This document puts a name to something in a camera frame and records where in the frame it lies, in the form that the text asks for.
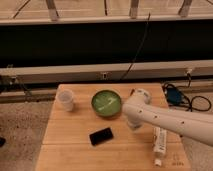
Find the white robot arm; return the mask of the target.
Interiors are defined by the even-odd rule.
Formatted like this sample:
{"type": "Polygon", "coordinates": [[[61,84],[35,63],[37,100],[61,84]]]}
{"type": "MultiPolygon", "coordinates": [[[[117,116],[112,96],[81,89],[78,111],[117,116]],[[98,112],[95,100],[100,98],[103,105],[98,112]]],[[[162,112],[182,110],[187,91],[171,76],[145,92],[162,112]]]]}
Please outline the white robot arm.
{"type": "Polygon", "coordinates": [[[135,89],[123,103],[122,112],[132,129],[147,122],[213,147],[213,115],[156,107],[150,100],[148,91],[135,89]]]}

